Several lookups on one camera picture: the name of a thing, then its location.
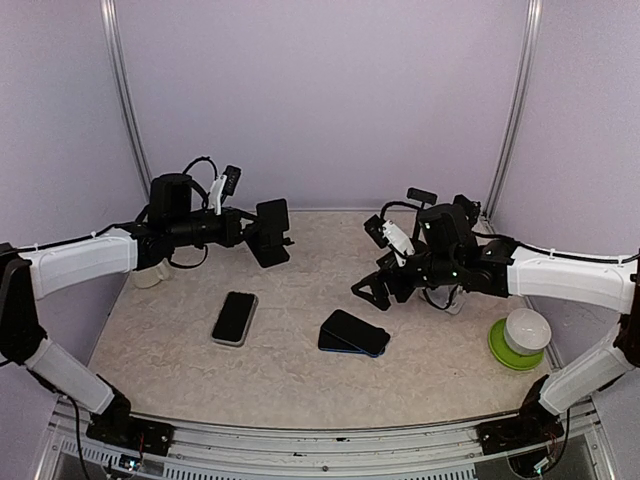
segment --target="phone screen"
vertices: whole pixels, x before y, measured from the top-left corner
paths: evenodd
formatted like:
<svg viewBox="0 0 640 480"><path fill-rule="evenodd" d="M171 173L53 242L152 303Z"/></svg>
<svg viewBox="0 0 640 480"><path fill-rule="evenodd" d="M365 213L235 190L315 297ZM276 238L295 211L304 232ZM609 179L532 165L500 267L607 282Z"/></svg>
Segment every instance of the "phone screen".
<svg viewBox="0 0 640 480"><path fill-rule="evenodd" d="M391 338L384 329L374 327L344 310L333 312L321 329L371 356L380 355Z"/></svg>
<svg viewBox="0 0 640 480"><path fill-rule="evenodd" d="M214 341L242 345L257 301L258 298L251 293L229 292L211 333Z"/></svg>

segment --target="green plate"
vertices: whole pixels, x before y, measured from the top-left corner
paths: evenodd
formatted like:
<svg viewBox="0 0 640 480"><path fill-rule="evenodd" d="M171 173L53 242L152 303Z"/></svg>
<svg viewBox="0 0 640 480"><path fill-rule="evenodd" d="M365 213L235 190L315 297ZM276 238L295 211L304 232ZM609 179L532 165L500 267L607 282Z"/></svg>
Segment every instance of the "green plate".
<svg viewBox="0 0 640 480"><path fill-rule="evenodd" d="M531 370L536 368L544 358L544 352L535 355L520 355L509 348L504 339L504 328L507 319L502 318L493 324L489 331L489 348L496 359L513 370Z"/></svg>

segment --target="phone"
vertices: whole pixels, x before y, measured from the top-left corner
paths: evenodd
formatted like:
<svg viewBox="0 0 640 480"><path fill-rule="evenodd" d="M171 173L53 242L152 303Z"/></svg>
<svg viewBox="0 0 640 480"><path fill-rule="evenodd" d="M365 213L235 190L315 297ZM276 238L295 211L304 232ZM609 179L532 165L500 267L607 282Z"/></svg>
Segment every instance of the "phone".
<svg viewBox="0 0 640 480"><path fill-rule="evenodd" d="M321 330L372 357L381 355L391 339L383 328L374 327L344 310L333 312Z"/></svg>
<svg viewBox="0 0 640 480"><path fill-rule="evenodd" d="M318 350L323 352L337 352L337 353L359 353L366 355L362 350L343 342L337 337L334 337L330 333L320 329L320 336L318 337Z"/></svg>
<svg viewBox="0 0 640 480"><path fill-rule="evenodd" d="M257 306L258 297L253 293L229 292L211 332L213 341L232 347L242 346Z"/></svg>

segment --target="table surface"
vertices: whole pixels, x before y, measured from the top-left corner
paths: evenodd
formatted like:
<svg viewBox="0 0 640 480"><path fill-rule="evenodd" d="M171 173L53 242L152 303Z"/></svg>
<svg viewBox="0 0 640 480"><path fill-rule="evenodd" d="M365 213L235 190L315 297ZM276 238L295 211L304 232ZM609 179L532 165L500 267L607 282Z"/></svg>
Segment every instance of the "table surface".
<svg viewBox="0 0 640 480"><path fill-rule="evenodd" d="M271 428L371 428L472 418L517 408L543 362L530 372L491 355L491 325L522 299L469 294L451 316L418 298L387 312L351 294L376 270L381 251L364 232L371 213L293 212L291 260L261 269L249 249L210 248L195 270L150 289L129 280L91 360L134 411L166 418ZM413 216L392 213L411 231ZM195 262L201 251L181 249ZM210 333L229 291L259 305L244 346ZM378 358L322 352L320 325L344 309L391 334Z"/></svg>

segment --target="beige countertop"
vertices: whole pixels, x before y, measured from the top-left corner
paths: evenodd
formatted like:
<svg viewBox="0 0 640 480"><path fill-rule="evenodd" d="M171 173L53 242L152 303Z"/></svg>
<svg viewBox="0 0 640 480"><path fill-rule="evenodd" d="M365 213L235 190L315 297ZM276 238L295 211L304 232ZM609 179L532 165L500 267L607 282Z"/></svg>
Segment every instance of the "beige countertop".
<svg viewBox="0 0 640 480"><path fill-rule="evenodd" d="M426 424L517 408L545 362L531 372L500 365L491 325L518 298L468 295L457 316L418 298L381 312L350 287L383 255L364 232L371 213L291 213L291 261L261 269L249 249L210 248L204 265L175 271L146 290L128 281L91 360L134 411L215 424L369 428ZM392 213L411 231L412 215ZM183 249L187 263L201 252ZM210 333L229 291L259 298L240 348ZM320 325L344 309L391 334L379 358L322 352Z"/></svg>

